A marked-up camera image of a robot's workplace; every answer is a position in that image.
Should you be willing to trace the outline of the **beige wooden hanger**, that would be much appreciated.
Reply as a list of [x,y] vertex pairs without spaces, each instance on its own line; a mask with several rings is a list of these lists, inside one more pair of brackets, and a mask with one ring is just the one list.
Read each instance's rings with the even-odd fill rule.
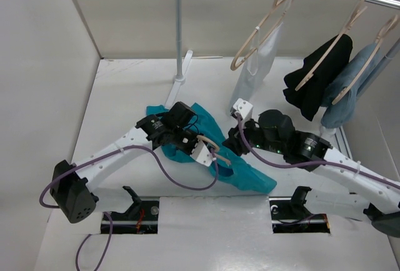
[[231,161],[221,155],[218,154],[218,152],[220,151],[220,147],[211,139],[209,139],[208,137],[205,137],[204,135],[197,135],[197,139],[201,140],[203,142],[206,142],[207,144],[210,144],[211,147],[214,149],[214,156],[219,159],[222,160],[223,162],[225,162],[227,165],[231,165]]

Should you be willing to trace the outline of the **teal t shirt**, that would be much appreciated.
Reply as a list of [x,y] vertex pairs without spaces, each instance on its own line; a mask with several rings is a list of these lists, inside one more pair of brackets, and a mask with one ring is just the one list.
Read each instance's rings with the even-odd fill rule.
[[[243,191],[255,191],[262,194],[269,194],[274,190],[277,186],[277,182],[274,179],[249,165],[244,159],[237,156],[227,147],[222,146],[222,142],[224,142],[226,138],[216,120],[205,108],[195,102],[191,106],[191,109],[198,116],[198,120],[195,124],[198,131],[215,142],[220,147],[218,154],[231,162],[231,165],[227,165],[224,161],[217,159],[219,168],[218,180],[231,184]],[[163,105],[147,106],[146,115],[167,111],[168,110]],[[169,160],[181,164],[196,163],[190,156],[177,150],[173,145],[162,146],[161,149],[164,156]]]

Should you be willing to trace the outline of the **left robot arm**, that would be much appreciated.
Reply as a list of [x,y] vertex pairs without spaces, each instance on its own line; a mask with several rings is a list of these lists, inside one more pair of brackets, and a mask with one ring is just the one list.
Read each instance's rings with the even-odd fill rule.
[[99,196],[94,191],[115,171],[164,145],[173,145],[191,155],[198,144],[197,133],[187,128],[195,111],[177,102],[167,112],[149,114],[121,138],[85,162],[59,162],[52,175],[51,197],[68,221],[76,224],[95,211]]

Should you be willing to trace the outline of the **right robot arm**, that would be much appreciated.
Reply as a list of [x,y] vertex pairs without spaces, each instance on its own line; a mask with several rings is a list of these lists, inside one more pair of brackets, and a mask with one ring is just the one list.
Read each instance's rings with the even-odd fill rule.
[[303,169],[347,188],[346,194],[321,192],[299,186],[289,201],[296,217],[338,215],[367,222],[390,237],[399,237],[399,182],[384,178],[345,156],[329,141],[310,132],[297,131],[289,116],[267,110],[255,121],[252,111],[231,109],[237,126],[223,146],[242,156],[251,153],[277,169]]

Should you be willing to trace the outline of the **black hanging shirt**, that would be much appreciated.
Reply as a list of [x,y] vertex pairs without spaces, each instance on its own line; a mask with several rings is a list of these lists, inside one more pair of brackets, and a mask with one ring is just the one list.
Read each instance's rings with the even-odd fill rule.
[[[317,48],[315,50],[317,54],[321,55],[323,53],[323,48],[327,47],[328,43],[332,42],[333,39],[334,38],[331,38]],[[305,119],[309,121],[313,120],[321,106],[325,89],[348,64],[352,49],[353,40],[347,34],[343,35],[334,49],[316,69],[312,78],[298,91],[295,91],[294,88],[308,71],[304,67],[308,56],[304,58],[302,68],[284,77],[286,88],[283,90],[283,94],[288,103],[300,109],[301,115]]]

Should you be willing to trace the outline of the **white hanging shirt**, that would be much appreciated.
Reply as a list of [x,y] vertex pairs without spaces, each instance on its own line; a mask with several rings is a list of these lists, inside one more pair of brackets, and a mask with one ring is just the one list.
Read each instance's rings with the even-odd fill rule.
[[250,101],[262,85],[276,57],[283,27],[284,23],[282,22],[264,42],[261,42],[259,27],[256,28],[256,35],[251,39],[251,47],[255,47],[256,50],[243,64],[226,110],[227,114],[230,114],[231,108],[239,98]]

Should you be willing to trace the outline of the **hanger holding black shirt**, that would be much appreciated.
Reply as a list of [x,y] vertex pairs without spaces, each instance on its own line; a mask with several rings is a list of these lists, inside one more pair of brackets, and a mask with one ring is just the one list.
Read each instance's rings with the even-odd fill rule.
[[366,0],[359,0],[353,12],[351,13],[347,23],[341,28],[339,34],[334,37],[332,42],[328,43],[328,46],[322,49],[322,54],[317,54],[317,51],[310,54],[305,61],[304,67],[307,69],[307,73],[303,78],[299,81],[297,86],[294,88],[295,91],[298,91],[302,88],[303,85],[307,83],[310,78],[314,75],[314,72],[319,67],[319,65],[325,60],[327,55],[334,49],[335,45],[339,42],[340,38],[345,35],[354,25],[356,20],[360,17],[360,15],[366,10],[366,6],[364,2]]

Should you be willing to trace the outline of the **white rack base foot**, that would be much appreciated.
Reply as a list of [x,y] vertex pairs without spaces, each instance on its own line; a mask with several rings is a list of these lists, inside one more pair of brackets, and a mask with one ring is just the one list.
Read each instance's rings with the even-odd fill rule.
[[170,108],[172,108],[173,104],[175,103],[176,98],[179,94],[179,90],[186,81],[186,73],[189,69],[189,65],[190,65],[192,57],[193,57],[193,51],[188,50],[186,52],[186,55],[184,56],[184,58],[181,61],[182,77],[178,78],[177,76],[175,76],[172,88],[169,92],[169,95],[168,95],[165,105],[164,105],[165,108],[170,109]]

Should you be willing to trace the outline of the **left rack pole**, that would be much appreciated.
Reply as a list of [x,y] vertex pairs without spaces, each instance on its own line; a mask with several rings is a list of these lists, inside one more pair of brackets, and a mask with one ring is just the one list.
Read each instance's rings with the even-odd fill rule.
[[176,0],[176,76],[182,77],[181,61],[183,59],[182,51],[182,0]]

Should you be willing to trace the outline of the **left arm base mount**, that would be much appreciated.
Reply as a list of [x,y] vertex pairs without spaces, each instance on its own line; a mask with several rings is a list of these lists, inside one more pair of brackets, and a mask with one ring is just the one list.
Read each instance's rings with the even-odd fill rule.
[[123,186],[124,193],[129,195],[129,207],[122,212],[111,211],[112,225],[103,215],[100,226],[101,234],[145,235],[158,233],[159,198],[140,198],[129,186]]

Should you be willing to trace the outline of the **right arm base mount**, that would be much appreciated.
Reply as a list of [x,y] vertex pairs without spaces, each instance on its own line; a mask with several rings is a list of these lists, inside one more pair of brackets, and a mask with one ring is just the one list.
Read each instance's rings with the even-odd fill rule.
[[312,214],[305,208],[310,187],[299,186],[290,197],[270,197],[272,231],[274,234],[330,234],[326,214]]

